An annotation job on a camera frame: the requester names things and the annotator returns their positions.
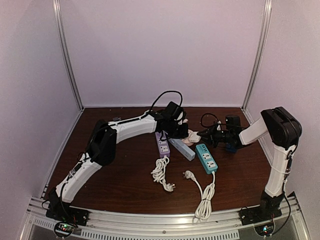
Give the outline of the dark blue cube adapter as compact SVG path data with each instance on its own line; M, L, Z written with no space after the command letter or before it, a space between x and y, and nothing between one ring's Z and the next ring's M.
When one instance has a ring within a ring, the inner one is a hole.
M236 148L234 148L231 144L229 144L229 143L227 143L226 145L225 145L225 150L227 151L227 152L230 152L230 153L236 153L237 152L237 149Z

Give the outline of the purple power strip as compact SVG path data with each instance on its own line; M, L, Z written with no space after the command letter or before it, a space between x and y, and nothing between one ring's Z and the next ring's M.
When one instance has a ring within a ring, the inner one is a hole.
M159 157L170 157L170 148L167 141L166 133L164 131L155 132L155 138L157 142L157 147L159 151Z

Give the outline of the pink round socket hub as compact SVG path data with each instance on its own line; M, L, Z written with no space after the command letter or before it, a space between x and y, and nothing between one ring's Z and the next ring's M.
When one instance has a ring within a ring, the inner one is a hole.
M188 130L188 137L183 138L182 142L187 146L192 146L193 144L198 143L201 140L201 136L198 135L197 131Z

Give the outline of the light blue power strip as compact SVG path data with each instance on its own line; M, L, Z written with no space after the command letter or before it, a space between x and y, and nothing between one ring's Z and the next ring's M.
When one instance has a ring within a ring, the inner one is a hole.
M168 140L187 160L192 161L196 153L181 139L170 138Z

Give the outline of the teal blue socket box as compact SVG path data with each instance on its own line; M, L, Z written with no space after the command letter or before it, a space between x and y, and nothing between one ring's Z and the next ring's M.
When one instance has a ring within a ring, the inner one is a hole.
M197 144L195 152L208 175L217 172L218 165L205 144Z

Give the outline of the grey charger plug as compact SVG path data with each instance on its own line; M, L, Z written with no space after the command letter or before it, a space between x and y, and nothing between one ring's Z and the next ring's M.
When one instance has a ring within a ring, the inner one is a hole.
M122 118L117 116L117 117L113 117L112 120L116 122L116 121L121 121Z

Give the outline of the white small adapter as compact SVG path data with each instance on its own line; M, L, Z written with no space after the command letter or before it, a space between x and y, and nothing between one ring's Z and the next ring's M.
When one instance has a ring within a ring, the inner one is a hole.
M197 132L191 132L188 137L189 142L198 143L201 140L201 136Z

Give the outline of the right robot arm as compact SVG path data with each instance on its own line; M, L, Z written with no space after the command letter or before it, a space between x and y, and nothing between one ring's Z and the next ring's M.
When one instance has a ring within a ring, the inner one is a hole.
M260 118L248 127L241 126L240 117L227 116L225 123L214 122L199 131L198 136L214 148L219 143L226 143L238 150L251 145L266 134L269 134L274 144L274 154L271 171L264 193L274 199L284 194L285 182L291 172L293 155L302 135L300 122L284 107L265 109L260 112Z

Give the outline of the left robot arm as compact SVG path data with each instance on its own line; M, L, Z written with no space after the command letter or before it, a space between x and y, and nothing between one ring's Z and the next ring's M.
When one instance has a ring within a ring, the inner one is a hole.
M64 204L70 204L74 200L75 195L95 172L114 161L118 143L139 135L162 131L174 139L185 138L188 135L185 118L186 112L179 107L173 111L148 110L143 115L120 121L99 120L76 165L48 194L50 204L54 205L51 210L53 215L61 222L72 218L71 209Z

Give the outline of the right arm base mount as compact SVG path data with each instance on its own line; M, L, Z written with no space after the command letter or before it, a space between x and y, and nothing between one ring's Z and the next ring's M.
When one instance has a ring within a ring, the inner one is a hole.
M277 197L265 195L261 197L260 204L258 206L242 208L239 211L241 224L245 226L268 221L274 217L280 217L282 215L280 204L283 198L283 194Z

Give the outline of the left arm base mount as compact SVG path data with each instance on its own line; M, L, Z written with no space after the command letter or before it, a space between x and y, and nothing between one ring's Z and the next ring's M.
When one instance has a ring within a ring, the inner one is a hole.
M89 211L71 207L70 203L62 201L57 193L56 187L52 188L48 193L48 202L46 217L75 226L87 225Z

